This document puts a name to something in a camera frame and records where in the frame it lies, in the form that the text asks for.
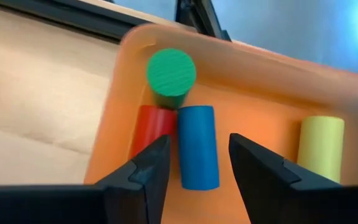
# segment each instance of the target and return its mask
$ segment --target plastic tray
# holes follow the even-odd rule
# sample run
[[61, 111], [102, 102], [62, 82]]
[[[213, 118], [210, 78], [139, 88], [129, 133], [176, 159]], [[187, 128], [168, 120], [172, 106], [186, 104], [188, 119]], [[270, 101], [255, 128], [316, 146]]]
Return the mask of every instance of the plastic tray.
[[229, 134], [295, 161], [300, 123], [310, 115], [345, 119], [342, 183], [358, 184], [358, 75], [158, 25], [136, 28], [122, 42], [85, 183], [127, 160], [139, 106], [153, 103], [147, 61], [167, 47], [184, 50], [197, 67], [185, 105], [214, 106], [221, 186], [183, 189], [174, 148], [163, 223], [249, 223], [232, 173]]

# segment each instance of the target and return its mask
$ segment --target blue cylinder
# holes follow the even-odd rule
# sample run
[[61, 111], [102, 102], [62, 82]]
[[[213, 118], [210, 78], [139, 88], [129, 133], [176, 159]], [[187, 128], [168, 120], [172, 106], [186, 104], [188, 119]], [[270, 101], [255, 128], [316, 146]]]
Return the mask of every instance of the blue cylinder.
[[188, 106], [178, 110], [178, 143], [182, 187], [188, 190], [219, 187], [212, 106]]

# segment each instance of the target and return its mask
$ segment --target green cylinder top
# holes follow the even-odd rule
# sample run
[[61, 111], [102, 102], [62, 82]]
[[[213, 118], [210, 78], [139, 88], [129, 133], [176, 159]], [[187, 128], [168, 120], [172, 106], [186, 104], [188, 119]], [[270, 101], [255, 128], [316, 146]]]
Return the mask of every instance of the green cylinder top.
[[147, 80], [151, 89], [161, 96], [183, 96], [194, 85], [196, 67], [183, 51], [163, 49], [149, 60]]

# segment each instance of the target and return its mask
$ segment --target yellow cylinder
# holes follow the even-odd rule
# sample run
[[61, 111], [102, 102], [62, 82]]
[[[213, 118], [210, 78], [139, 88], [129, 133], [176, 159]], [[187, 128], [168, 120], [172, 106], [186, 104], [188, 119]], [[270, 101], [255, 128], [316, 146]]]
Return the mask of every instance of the yellow cylinder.
[[337, 183], [345, 122], [331, 116], [310, 116], [302, 121], [298, 165]]

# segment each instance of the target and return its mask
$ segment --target red cylinder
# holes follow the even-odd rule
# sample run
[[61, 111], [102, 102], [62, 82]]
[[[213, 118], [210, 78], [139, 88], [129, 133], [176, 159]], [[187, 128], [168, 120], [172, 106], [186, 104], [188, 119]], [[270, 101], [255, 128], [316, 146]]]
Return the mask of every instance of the red cylinder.
[[175, 111], [162, 109], [157, 106], [142, 105], [137, 115], [129, 158], [132, 159], [162, 135], [173, 135], [176, 121], [177, 116]]

